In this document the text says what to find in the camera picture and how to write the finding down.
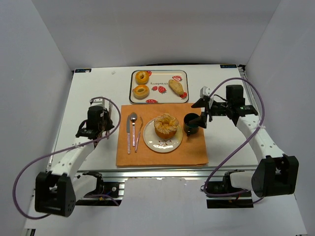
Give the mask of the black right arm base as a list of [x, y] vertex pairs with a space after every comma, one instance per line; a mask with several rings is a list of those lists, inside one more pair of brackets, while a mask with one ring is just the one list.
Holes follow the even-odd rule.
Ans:
[[216, 195], [206, 199], [208, 209], [253, 208], [251, 192], [236, 194], [242, 189], [234, 188], [230, 183], [230, 175], [237, 172], [240, 171], [228, 171], [221, 181], [210, 181], [206, 185], [206, 191]]

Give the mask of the silver metal tongs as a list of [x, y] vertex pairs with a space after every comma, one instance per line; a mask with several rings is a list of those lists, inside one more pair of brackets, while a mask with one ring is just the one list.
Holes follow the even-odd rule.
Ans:
[[108, 115], [111, 118], [112, 114], [112, 109], [113, 109], [113, 104], [111, 102], [108, 103]]

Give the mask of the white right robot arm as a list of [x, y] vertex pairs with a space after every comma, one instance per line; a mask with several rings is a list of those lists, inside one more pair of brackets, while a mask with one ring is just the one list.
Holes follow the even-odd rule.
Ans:
[[225, 116], [246, 138], [258, 162], [254, 171], [234, 170], [226, 172], [220, 183], [207, 180], [202, 187], [209, 197], [240, 195], [247, 191], [258, 197], [290, 195], [295, 191], [299, 162], [295, 156], [288, 156], [271, 139], [263, 128], [262, 116], [252, 105], [245, 104], [241, 85], [226, 86], [226, 100], [216, 102], [209, 87], [200, 90], [200, 99], [192, 108], [205, 110], [189, 123], [206, 128], [206, 122], [213, 116]]

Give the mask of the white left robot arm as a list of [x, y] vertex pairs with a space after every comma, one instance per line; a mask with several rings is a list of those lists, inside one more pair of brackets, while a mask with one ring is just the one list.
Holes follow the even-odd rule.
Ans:
[[76, 202], [88, 195], [100, 195], [104, 191], [101, 173], [87, 171], [76, 177], [86, 158], [97, 144], [114, 128], [109, 111], [104, 105], [92, 105], [87, 119], [78, 127], [71, 150], [48, 172], [41, 172], [35, 180], [34, 208], [37, 212], [68, 217]]

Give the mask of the large sugared orange bread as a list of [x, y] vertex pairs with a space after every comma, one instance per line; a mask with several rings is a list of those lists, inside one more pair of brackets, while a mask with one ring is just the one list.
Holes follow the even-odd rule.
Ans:
[[177, 132], [178, 125], [179, 121], [177, 118], [168, 113], [164, 113], [154, 119], [155, 133], [161, 139], [172, 138]]

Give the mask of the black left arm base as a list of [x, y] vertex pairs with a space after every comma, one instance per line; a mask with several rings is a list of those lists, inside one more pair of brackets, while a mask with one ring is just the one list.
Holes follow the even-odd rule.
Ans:
[[119, 206], [119, 182], [105, 181], [96, 171], [79, 173], [72, 180], [77, 206]]

